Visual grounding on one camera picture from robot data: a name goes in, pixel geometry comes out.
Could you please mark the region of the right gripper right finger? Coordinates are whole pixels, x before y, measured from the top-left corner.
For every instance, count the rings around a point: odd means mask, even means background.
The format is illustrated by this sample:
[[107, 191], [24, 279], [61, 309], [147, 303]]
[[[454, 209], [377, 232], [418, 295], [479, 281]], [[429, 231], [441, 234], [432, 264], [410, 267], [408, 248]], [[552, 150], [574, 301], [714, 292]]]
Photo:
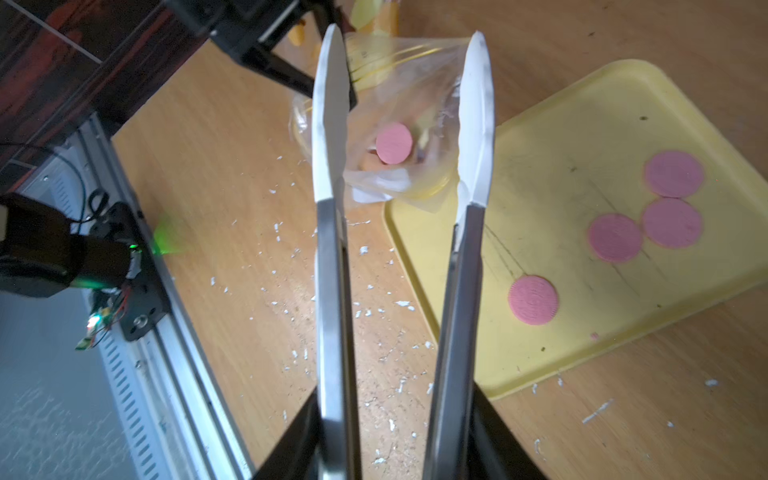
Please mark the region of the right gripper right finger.
[[477, 384], [468, 444], [469, 479], [546, 480]]

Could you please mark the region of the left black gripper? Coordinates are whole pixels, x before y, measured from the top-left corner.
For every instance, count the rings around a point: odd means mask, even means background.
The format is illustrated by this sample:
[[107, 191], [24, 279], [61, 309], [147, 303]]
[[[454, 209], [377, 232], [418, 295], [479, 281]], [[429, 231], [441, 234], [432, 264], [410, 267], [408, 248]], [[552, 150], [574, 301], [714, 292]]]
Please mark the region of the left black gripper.
[[341, 9], [317, 0], [169, 0], [165, 3], [197, 37], [209, 37], [233, 61], [306, 97], [314, 78], [273, 50], [310, 13], [323, 34], [335, 24], [343, 27]]

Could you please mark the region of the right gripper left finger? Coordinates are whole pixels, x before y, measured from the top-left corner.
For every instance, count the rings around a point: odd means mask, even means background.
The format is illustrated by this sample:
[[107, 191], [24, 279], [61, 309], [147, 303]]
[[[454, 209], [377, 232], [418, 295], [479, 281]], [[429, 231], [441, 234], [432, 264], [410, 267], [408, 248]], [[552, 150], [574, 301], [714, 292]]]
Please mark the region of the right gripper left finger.
[[317, 389], [314, 389], [252, 479], [317, 479], [320, 434], [321, 419]]

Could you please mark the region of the metal tongs white tips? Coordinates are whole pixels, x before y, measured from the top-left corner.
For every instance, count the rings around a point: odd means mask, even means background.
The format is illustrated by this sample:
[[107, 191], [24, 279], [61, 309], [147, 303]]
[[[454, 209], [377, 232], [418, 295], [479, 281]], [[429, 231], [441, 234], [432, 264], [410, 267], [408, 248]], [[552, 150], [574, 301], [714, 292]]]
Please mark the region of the metal tongs white tips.
[[[361, 476], [357, 381], [351, 318], [345, 182], [350, 72], [344, 38], [325, 31], [312, 95], [312, 181], [317, 209], [315, 301], [318, 475]], [[468, 45], [460, 83], [457, 213], [441, 322], [424, 475], [458, 478], [467, 471], [473, 412], [476, 336], [482, 286], [482, 232], [495, 143], [494, 87], [485, 37]]]

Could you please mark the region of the clear resealable bag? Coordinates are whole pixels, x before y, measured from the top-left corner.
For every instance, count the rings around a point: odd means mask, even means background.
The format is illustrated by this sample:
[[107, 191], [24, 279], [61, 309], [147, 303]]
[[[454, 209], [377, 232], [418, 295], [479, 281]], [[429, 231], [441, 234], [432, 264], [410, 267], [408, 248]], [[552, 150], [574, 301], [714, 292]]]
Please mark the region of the clear resealable bag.
[[399, 1], [342, 1], [344, 6], [348, 10], [342, 11], [342, 19], [348, 31], [381, 36], [398, 34]]
[[[459, 93], [466, 38], [346, 37], [357, 104], [348, 116], [344, 170], [348, 207], [399, 200], [426, 211], [442, 203], [456, 174]], [[378, 132], [404, 124], [413, 137], [408, 159], [386, 165]]]

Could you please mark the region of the pink round cookie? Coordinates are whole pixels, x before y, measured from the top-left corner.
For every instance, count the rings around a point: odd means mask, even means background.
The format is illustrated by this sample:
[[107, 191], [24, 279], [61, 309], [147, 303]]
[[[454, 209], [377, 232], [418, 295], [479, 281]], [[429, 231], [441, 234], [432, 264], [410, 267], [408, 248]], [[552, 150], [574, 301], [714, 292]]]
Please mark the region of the pink round cookie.
[[376, 155], [386, 165], [399, 165], [405, 162], [413, 148], [410, 130], [402, 123], [385, 125], [375, 139]]
[[595, 218], [587, 229], [587, 240], [595, 255], [610, 263], [632, 260], [643, 246], [643, 234], [638, 225], [617, 213]]
[[508, 293], [509, 307], [514, 316], [528, 325], [544, 325], [556, 316], [559, 296], [554, 286], [540, 276], [517, 279]]
[[660, 198], [643, 211], [641, 223], [646, 236], [669, 249], [695, 244], [703, 232], [699, 211], [681, 199]]
[[697, 158], [679, 150], [666, 150], [654, 155], [644, 165], [644, 181], [656, 195], [685, 198], [696, 193], [705, 180], [705, 172]]

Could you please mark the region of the yellow plastic tray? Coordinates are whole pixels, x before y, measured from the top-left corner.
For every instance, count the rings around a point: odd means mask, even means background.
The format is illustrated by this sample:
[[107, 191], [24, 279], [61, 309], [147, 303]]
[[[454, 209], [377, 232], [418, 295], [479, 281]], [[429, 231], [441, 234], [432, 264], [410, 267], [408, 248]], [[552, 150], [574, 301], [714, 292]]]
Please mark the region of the yellow plastic tray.
[[672, 80], [613, 62], [502, 124], [475, 379], [497, 398], [767, 279], [767, 184]]

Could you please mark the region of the front aluminium rail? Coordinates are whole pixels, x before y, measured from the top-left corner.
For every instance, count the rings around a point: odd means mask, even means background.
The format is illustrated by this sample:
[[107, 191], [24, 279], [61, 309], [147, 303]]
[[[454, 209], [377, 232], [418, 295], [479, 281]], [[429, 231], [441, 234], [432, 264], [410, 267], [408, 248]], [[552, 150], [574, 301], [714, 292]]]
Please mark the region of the front aluminium rail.
[[128, 241], [142, 269], [123, 291], [1, 297], [5, 479], [248, 479], [245, 450], [107, 129], [97, 116], [20, 186]]

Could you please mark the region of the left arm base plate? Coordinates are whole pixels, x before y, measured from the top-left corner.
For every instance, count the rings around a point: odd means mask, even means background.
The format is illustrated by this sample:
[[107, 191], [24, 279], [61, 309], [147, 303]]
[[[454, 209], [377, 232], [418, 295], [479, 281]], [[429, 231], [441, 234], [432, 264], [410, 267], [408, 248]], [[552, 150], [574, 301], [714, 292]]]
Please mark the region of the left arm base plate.
[[115, 287], [92, 291], [90, 302], [97, 319], [89, 323], [89, 328], [96, 334], [120, 329], [125, 340], [137, 341], [171, 312], [154, 251], [144, 238], [133, 210], [125, 202], [116, 202], [109, 207], [91, 228], [91, 233], [126, 245], [129, 263], [127, 274]]

